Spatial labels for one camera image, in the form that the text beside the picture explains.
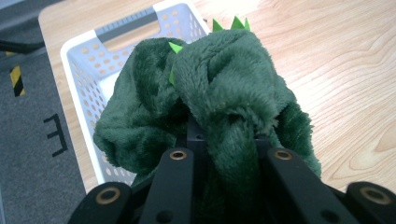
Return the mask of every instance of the gray floor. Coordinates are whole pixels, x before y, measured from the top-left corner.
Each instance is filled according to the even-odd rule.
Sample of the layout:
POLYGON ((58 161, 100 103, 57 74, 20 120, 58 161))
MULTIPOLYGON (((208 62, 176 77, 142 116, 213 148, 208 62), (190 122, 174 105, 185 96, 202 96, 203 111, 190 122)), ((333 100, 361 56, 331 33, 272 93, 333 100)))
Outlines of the gray floor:
MULTIPOLYGON (((2 22, 10 18, 7 14, 26 15, 31 8, 53 2, 27 1, 0 10, 0 39, 24 43, 41 40, 35 20, 14 28, 2 22)), ((0 59, 5 57, 4 52, 0 55, 0 59)), ((26 94, 15 97, 8 71, 0 71, 0 190, 5 221, 65 223, 85 190, 47 54, 21 63, 21 76, 26 94), (62 148, 61 141, 59 136, 48 139, 56 126, 53 120, 45 123, 44 119, 55 114, 68 149, 52 157, 62 148)))

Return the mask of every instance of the dinosaur costume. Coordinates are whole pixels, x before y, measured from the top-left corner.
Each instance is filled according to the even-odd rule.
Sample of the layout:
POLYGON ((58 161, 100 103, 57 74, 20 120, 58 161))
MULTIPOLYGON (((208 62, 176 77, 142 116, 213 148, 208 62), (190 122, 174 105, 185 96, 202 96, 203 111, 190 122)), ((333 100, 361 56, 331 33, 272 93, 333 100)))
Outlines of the dinosaur costume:
POLYGON ((297 152, 317 175, 310 119, 274 68, 260 40, 235 18, 231 30, 193 43, 174 38, 140 42, 124 65, 93 140, 115 166, 155 175, 165 150, 186 132, 189 114, 205 131, 205 192, 199 223, 262 223, 261 174, 254 136, 297 152))

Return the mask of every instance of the wood grain surface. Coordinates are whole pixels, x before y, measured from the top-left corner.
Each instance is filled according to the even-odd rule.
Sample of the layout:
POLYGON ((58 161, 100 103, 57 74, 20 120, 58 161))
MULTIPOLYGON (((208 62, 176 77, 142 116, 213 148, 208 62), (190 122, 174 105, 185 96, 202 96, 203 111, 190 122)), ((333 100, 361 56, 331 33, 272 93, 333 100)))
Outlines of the wood grain surface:
MULTIPOLYGON (((65 1, 39 21, 87 191, 97 185, 60 49, 65 41, 125 17, 151 1, 65 1)), ((233 16, 272 55, 303 111, 309 113, 322 180, 345 190, 370 181, 396 192, 396 1, 192 1, 228 28, 233 16)))

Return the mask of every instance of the laundry basket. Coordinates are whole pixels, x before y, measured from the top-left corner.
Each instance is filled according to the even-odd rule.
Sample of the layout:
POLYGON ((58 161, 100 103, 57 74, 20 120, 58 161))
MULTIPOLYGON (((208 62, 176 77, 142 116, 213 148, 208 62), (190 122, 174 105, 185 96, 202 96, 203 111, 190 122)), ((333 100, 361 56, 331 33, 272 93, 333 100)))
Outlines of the laundry basket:
POLYGON ((209 33, 204 20, 191 3, 180 0, 164 1, 76 36, 67 41, 61 50, 78 121, 99 184, 119 181, 130 185, 135 177, 135 174, 108 163, 105 153, 93 142, 92 135, 96 121, 113 94, 121 68, 141 39, 115 51, 107 49, 104 43, 150 22, 157 22, 160 29, 158 34, 149 38, 167 36, 190 43, 209 33))

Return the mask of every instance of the light green felt spike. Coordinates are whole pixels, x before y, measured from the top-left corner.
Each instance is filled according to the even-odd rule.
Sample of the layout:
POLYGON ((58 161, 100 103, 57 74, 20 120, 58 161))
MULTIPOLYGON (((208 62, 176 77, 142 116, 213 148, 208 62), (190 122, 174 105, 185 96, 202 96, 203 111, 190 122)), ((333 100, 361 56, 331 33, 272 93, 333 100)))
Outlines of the light green felt spike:
POLYGON ((213 32, 217 32, 221 30, 224 30, 224 28, 221 27, 218 21, 213 19, 213 32))
POLYGON ((172 43, 172 42, 169 42, 169 45, 171 46, 172 50, 173 50, 175 53, 178 53, 179 51, 181 51, 181 50, 183 49, 183 47, 181 47, 181 46, 179 46, 179 45, 176 45, 176 44, 174 44, 174 43, 172 43))
POLYGON ((245 18, 245 29, 250 31, 250 24, 248 23, 248 18, 245 18))
POLYGON ((175 74, 173 73, 173 69, 171 69, 171 75, 169 76, 169 82, 172 86, 175 86, 175 74))
POLYGON ((233 24, 231 25, 232 30, 245 29, 244 24, 236 16, 233 18, 233 24))

